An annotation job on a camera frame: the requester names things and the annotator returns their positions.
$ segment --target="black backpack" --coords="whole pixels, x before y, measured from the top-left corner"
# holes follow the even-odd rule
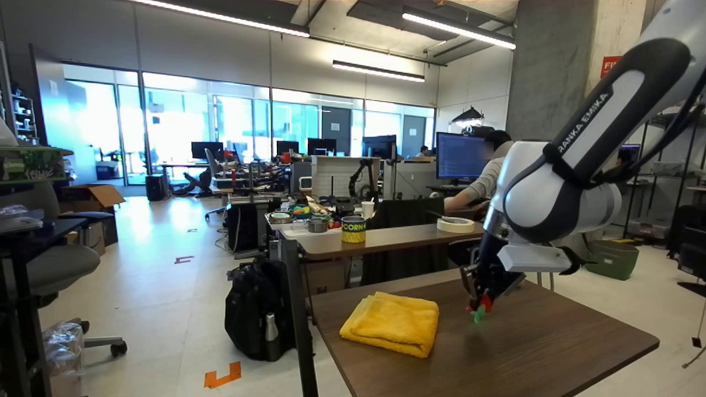
[[[252,360],[281,360],[295,345],[288,265],[257,259],[228,272],[228,277],[232,281],[225,298],[230,339]]]

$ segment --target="glass wall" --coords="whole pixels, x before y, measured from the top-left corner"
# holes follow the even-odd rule
[[[144,73],[144,116],[138,73],[38,59],[38,78],[46,138],[76,153],[79,180],[141,186],[161,160],[192,160],[192,142],[220,142],[242,163],[271,160],[277,142],[310,154],[310,138],[336,138],[338,157],[375,134],[395,134],[401,157],[433,143],[433,108]]]

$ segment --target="yellow cloth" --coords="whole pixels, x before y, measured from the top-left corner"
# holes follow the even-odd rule
[[[439,326],[439,305],[378,292],[359,300],[339,329],[345,339],[429,357]]]

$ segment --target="lamp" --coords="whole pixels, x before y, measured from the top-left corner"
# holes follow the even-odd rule
[[[405,82],[423,82],[423,74],[401,73],[401,71],[390,71],[390,69],[375,69],[375,66],[354,65],[354,61],[343,61],[343,59],[334,59],[334,69],[364,73],[364,74],[379,74],[379,78],[390,78],[390,79],[405,79]]]
[[[466,112],[457,115],[452,119],[452,124],[457,122],[482,122],[483,119],[483,112],[478,112],[474,106],[471,106]]]
[[[494,46],[516,48],[516,45],[510,41],[510,39],[493,37],[493,36],[482,33],[482,31],[459,29],[459,27],[443,24],[439,19],[431,19],[431,18],[423,18],[423,15],[417,15],[417,14],[401,14],[401,18],[411,19],[411,23],[417,23],[417,24],[423,24],[423,27],[448,31],[448,33],[455,33],[455,36],[463,36],[463,37],[472,37],[472,39],[478,39],[478,41],[488,41],[488,45],[494,45]]]
[[[263,29],[263,31],[277,31],[277,33],[284,33],[284,36],[310,37],[306,31],[295,31],[295,29],[263,24],[263,23],[255,23],[255,19],[242,19],[242,18],[209,14],[209,10],[191,8],[191,6],[178,6],[178,5],[170,5],[170,2],[160,2],[160,0],[132,0],[132,2],[149,5],[149,6],[157,6],[157,8],[170,8],[170,10],[177,10],[177,14],[202,15],[202,18],[208,18],[208,19],[220,19],[220,23],[230,23],[230,24],[242,24],[242,27],[255,27],[255,29]]]

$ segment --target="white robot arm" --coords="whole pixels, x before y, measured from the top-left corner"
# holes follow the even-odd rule
[[[604,227],[621,209],[614,182],[634,176],[696,122],[706,87],[703,19],[703,0],[668,0],[555,142],[515,143],[483,226],[472,308],[482,300],[493,305],[520,277],[519,272],[569,272],[571,256],[549,243]],[[608,159],[668,106],[681,108],[665,136],[637,165],[604,176]]]

